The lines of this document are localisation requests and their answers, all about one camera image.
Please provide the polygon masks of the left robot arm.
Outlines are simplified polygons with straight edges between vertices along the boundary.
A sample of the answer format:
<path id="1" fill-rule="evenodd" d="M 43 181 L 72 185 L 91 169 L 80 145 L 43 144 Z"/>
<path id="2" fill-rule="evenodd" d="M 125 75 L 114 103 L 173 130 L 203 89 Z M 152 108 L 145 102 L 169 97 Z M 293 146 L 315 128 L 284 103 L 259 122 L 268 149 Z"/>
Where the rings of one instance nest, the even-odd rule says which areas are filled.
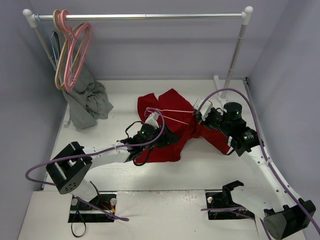
<path id="1" fill-rule="evenodd" d="M 179 140 L 180 137 L 167 126 L 157 128 L 144 123 L 134 136 L 118 141 L 108 151 L 98 153 L 95 150 L 93 156 L 88 156 L 77 141 L 71 142 L 55 157 L 67 159 L 48 164 L 46 171 L 61 195 L 72 194 L 81 198 L 87 209 L 94 210 L 100 204 L 100 193 L 92 182 L 85 180 L 88 171 L 108 164 L 134 161 L 146 150 L 164 148 Z"/>

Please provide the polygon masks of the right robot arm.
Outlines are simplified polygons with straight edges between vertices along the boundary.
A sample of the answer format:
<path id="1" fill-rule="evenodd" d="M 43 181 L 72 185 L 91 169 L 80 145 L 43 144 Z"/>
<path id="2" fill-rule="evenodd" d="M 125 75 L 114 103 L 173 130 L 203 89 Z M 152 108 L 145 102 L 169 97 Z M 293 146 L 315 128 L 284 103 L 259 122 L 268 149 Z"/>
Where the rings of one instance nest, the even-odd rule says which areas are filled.
<path id="1" fill-rule="evenodd" d="M 222 187 L 221 200 L 227 206 L 242 206 L 262 219 L 268 233 L 282 240 L 306 227 L 316 207 L 291 188 L 267 154 L 258 129 L 252 129 L 242 118 L 242 105 L 227 102 L 217 110 L 211 102 L 199 99 L 194 105 L 199 123 L 217 130 L 227 138 L 227 144 L 243 158 L 261 182 L 265 197 L 254 194 L 239 180 Z"/>

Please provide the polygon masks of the red t shirt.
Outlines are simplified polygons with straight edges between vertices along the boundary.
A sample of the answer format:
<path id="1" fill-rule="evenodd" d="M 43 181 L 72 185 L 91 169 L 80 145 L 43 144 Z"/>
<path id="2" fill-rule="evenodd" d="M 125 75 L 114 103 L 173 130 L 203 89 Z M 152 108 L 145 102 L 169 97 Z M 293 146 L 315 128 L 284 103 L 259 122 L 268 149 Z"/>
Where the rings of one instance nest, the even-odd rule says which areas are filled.
<path id="1" fill-rule="evenodd" d="M 156 97 L 154 93 L 140 96 L 137 99 L 137 113 L 143 122 L 150 115 L 145 113 L 146 108 L 155 108 L 162 112 L 164 122 L 171 132 L 180 137 L 179 142 L 164 148 L 155 147 L 152 151 L 144 151 L 135 160 L 136 164 L 161 162 L 177 162 L 181 159 L 181 152 L 190 139 L 204 138 L 223 155 L 228 154 L 231 148 L 228 139 L 223 133 L 198 124 L 193 115 L 193 106 L 176 90 L 170 89 Z"/>

